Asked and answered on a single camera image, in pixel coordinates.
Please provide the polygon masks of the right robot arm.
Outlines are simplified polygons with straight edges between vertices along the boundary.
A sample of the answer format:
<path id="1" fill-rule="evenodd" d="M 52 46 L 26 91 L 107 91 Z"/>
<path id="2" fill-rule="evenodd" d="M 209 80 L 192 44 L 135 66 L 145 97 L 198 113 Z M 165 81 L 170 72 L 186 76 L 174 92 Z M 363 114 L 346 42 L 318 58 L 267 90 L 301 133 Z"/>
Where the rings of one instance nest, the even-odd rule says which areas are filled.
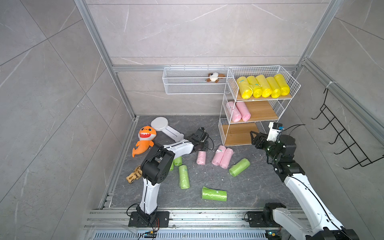
<path id="1" fill-rule="evenodd" d="M 252 145 L 265 151 L 267 163 L 293 193 L 310 223 L 305 225 L 281 203 L 267 203 L 262 216 L 265 225 L 280 225 L 296 240 L 359 239 L 354 230 L 346 229 L 337 220 L 312 188 L 305 171 L 294 160 L 296 143 L 293 137 L 281 135 L 269 141 L 263 133 L 251 131 L 250 135 Z"/>

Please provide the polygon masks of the yellow roll horizontal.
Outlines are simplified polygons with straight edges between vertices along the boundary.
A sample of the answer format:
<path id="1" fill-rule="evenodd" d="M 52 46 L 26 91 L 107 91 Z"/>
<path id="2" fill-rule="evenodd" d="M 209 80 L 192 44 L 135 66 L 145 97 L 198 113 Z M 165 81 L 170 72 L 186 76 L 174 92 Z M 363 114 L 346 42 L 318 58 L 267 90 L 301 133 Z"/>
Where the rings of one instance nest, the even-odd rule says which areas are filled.
<path id="1" fill-rule="evenodd" d="M 278 97 L 280 97 L 280 95 L 281 95 L 281 88 L 278 85 L 278 83 L 276 82 L 275 78 L 274 77 L 267 77 L 266 80 L 269 83 L 270 88 L 272 90 L 271 97 L 274 98 L 274 99 L 277 99 Z"/>

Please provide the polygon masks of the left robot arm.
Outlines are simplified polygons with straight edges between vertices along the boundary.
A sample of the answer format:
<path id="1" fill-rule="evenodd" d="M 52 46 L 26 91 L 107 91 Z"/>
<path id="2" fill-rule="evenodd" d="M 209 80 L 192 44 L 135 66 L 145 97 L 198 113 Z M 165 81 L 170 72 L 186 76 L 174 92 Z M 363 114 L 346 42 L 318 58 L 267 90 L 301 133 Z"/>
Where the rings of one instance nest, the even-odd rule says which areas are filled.
<path id="1" fill-rule="evenodd" d="M 175 158 L 209 149 L 209 134 L 204 128 L 170 145 L 155 144 L 141 165 L 144 178 L 142 200 L 136 207 L 139 217 L 152 224 L 158 208 L 157 199 L 161 183 L 166 179 Z"/>

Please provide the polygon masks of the pink roll top angled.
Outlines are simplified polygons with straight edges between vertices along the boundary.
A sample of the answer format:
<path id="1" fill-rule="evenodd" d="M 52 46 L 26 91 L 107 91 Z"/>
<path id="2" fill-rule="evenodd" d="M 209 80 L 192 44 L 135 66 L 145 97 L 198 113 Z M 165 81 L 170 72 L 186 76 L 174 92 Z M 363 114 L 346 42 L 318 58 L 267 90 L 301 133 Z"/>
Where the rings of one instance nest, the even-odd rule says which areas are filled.
<path id="1" fill-rule="evenodd" d="M 242 116 L 242 120 L 247 122 L 251 118 L 251 113 L 244 102 L 237 102 L 236 107 Z"/>

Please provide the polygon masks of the yellow roll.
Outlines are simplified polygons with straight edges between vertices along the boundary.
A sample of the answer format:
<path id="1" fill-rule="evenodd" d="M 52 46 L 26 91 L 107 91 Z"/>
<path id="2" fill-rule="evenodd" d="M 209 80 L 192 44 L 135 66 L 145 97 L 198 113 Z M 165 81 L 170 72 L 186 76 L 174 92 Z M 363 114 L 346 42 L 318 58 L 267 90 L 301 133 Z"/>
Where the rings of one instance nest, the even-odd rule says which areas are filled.
<path id="1" fill-rule="evenodd" d="M 288 85 L 285 77 L 282 74 L 277 74 L 274 76 L 275 81 L 281 89 L 281 95 L 287 96 L 290 94 L 290 86 Z"/>
<path id="2" fill-rule="evenodd" d="M 263 90 L 262 90 L 262 87 L 259 85 L 259 82 L 255 78 L 255 76 L 247 77 L 247 81 L 253 90 L 253 97 L 256 99 L 260 98 L 263 94 Z"/>
<path id="3" fill-rule="evenodd" d="M 249 99 L 253 95 L 253 89 L 251 85 L 248 83 L 248 80 L 246 77 L 242 76 L 237 79 L 237 84 L 239 87 L 239 92 L 241 94 L 241 97 L 244 100 Z"/>
<path id="4" fill-rule="evenodd" d="M 256 76 L 256 80 L 258 81 L 258 84 L 262 88 L 262 97 L 268 98 L 272 94 L 272 89 L 264 75 L 258 75 Z"/>

